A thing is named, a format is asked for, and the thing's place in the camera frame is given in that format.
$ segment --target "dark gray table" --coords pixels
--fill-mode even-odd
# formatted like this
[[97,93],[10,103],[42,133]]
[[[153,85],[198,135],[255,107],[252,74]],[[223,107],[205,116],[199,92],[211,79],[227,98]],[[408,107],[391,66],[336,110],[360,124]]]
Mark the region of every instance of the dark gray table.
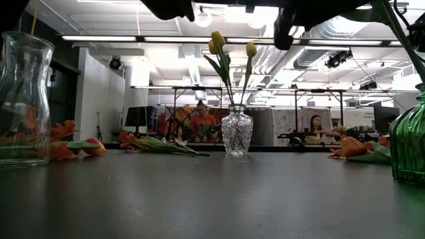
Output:
[[328,153],[0,169],[0,238],[425,238],[425,190]]

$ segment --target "desk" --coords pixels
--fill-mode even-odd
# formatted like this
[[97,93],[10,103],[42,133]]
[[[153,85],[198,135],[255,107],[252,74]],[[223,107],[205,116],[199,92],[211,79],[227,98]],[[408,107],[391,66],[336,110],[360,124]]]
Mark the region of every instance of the desk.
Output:
[[0,238],[425,238],[425,189],[328,155],[108,150],[0,169]]

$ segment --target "glass vase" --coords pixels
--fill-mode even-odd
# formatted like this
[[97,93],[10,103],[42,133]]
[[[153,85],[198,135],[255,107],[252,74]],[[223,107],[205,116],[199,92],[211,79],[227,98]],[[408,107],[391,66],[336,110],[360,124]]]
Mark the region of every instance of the glass vase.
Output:
[[419,104],[404,112],[390,127],[392,176],[398,181],[425,186],[425,84]]
[[2,37],[0,166],[48,163],[50,112],[45,80],[54,46],[25,33],[6,32]]
[[242,156],[248,152],[254,121],[244,114],[243,105],[230,105],[230,114],[222,120],[222,134],[226,152],[233,156]]

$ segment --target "person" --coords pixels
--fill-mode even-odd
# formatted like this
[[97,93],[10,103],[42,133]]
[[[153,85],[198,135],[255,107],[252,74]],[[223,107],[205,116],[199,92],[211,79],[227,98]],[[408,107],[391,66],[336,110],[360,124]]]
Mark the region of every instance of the person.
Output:
[[319,115],[314,115],[310,119],[310,132],[315,133],[318,138],[321,138],[323,135],[330,137],[339,137],[341,136],[337,132],[323,130],[321,128],[321,117]]
[[209,126],[217,126],[214,117],[208,114],[207,106],[204,105],[202,100],[199,100],[197,104],[197,112],[198,114],[192,117],[191,128],[194,132],[198,133],[201,127],[206,125]]

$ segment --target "tulip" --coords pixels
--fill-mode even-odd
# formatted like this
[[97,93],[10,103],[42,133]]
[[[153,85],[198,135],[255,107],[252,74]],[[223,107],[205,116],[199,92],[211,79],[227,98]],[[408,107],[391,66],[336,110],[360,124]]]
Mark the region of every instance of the tulip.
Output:
[[210,50],[211,54],[217,54],[217,47],[214,45],[213,40],[208,42],[208,49]]
[[218,31],[212,32],[211,38],[212,38],[212,42],[216,46],[224,46],[226,44],[226,40]]
[[255,56],[257,54],[257,48],[254,43],[248,42],[246,43],[246,55],[247,56]]

